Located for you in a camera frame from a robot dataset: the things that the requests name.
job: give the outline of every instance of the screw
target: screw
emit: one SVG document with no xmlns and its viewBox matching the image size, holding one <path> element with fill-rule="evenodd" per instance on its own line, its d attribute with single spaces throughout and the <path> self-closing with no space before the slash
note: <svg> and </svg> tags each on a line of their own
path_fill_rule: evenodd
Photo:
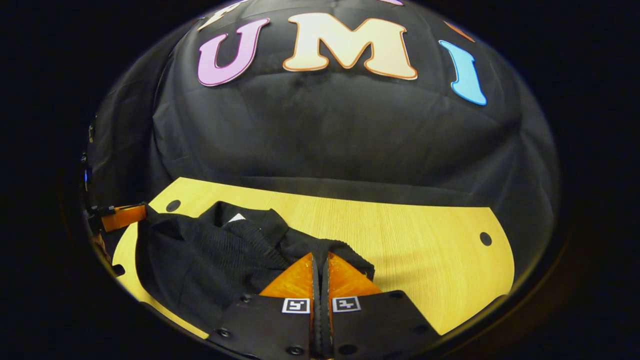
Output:
<svg viewBox="0 0 640 360">
<path fill-rule="evenodd" d="M 231 336 L 231 332 L 226 329 L 218 329 L 218 335 L 222 336 L 223 338 L 228 338 L 229 336 Z"/>
<path fill-rule="evenodd" d="M 301 347 L 289 347 L 287 352 L 291 355 L 302 355 L 305 351 Z"/>
</svg>

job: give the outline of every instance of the letter m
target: letter m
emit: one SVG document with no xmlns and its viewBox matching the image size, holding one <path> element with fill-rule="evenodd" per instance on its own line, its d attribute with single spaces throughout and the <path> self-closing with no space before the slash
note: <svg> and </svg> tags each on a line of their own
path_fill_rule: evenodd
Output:
<svg viewBox="0 0 640 360">
<path fill-rule="evenodd" d="M 364 63 L 367 70 L 393 78 L 418 78 L 418 72 L 409 64 L 403 39 L 406 29 L 401 25 L 381 19 L 367 19 L 352 31 L 328 13 L 294 15 L 289 22 L 298 24 L 293 56 L 282 64 L 289 71 L 324 69 L 329 59 L 320 55 L 322 40 L 345 69 L 353 67 L 367 46 L 371 45 L 371 57 Z"/>
</svg>

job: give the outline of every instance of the wooden tabletop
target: wooden tabletop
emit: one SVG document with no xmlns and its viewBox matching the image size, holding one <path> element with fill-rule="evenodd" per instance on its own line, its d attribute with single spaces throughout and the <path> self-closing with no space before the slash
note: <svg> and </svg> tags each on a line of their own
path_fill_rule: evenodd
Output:
<svg viewBox="0 0 640 360">
<path fill-rule="evenodd" d="M 439 333 L 462 324 L 513 284 L 513 255 L 490 208 L 382 204 L 269 192 L 178 178 L 149 203 L 159 213 L 180 200 L 173 212 L 199 217 L 215 202 L 274 209 L 289 227 L 316 238 L 348 243 L 376 267 L 373 282 L 382 291 L 403 290 Z M 140 284 L 135 264 L 137 224 L 118 243 L 113 265 L 125 273 L 120 284 L 141 302 L 193 334 L 193 327 L 155 301 Z"/>
</svg>

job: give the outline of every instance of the black cloth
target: black cloth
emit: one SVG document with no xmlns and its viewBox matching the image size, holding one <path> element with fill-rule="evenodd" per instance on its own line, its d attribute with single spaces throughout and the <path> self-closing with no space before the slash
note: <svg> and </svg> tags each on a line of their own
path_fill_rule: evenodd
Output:
<svg viewBox="0 0 640 360">
<path fill-rule="evenodd" d="M 406 28 L 416 80 L 373 74 L 368 47 L 350 69 L 330 59 L 291 72 L 292 15 L 332 14 L 350 29 L 377 18 Z M 199 48 L 268 17 L 251 65 L 218 86 L 198 82 Z M 178 177 L 302 195 L 428 206 L 490 207 L 518 282 L 547 248 L 559 210 L 559 167 L 545 115 L 518 72 L 489 44 L 410 1 L 252 0 L 199 31 L 183 26 L 142 56 L 105 98 L 90 144 L 96 204 L 152 200 Z M 475 61 L 486 106 L 456 95 L 454 44 Z"/>
<path fill-rule="evenodd" d="M 238 213 L 245 220 L 229 222 Z M 147 218 L 138 224 L 136 266 L 151 296 L 210 333 L 224 309 L 243 294 L 259 293 L 309 252 L 322 269 L 328 251 L 373 280 L 374 266 L 349 245 L 291 229 L 272 209 L 217 202 L 191 218 L 147 206 Z"/>
</svg>

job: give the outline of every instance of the black fabric backdrop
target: black fabric backdrop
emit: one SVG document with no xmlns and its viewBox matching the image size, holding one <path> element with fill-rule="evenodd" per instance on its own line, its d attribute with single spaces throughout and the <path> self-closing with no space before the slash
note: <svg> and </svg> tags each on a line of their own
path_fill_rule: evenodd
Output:
<svg viewBox="0 0 640 360">
<path fill-rule="evenodd" d="M 403 25 L 418 79 L 370 73 L 335 60 L 289 72 L 292 15 L 326 12 L 355 29 L 377 17 Z M 237 52 L 239 26 L 269 17 L 252 64 L 206 87 L 199 47 L 223 33 L 218 65 Z M 517 72 L 479 37 L 407 2 L 252 0 L 202 31 L 196 20 L 143 55 L 113 86 L 89 143 L 98 205 L 153 199 L 182 176 L 279 192 L 430 206 L 489 206 L 507 234 L 515 282 L 535 266 L 559 209 L 559 167 L 547 121 Z M 488 100 L 451 89 L 456 71 L 445 40 L 475 61 Z M 321 54 L 332 59 L 324 46 Z"/>
<path fill-rule="evenodd" d="M 88 121 L 113 80 L 150 44 L 215 3 L 7 4 L 8 79 L 18 85 L 4 95 L 18 109 L 4 122 L 10 357 L 227 358 L 122 291 L 92 253 L 76 195 Z M 563 170 L 552 244 L 566 247 L 557 266 L 540 281 L 557 256 L 551 251 L 514 296 L 521 306 L 454 331 L 445 348 L 472 341 L 448 358 L 629 357 L 637 344 L 630 316 L 637 139 L 629 115 L 637 101 L 629 98 L 635 92 L 627 72 L 635 68 L 635 12 L 620 1 L 428 6 L 473 29 L 522 72 L 548 116 Z"/>
</svg>

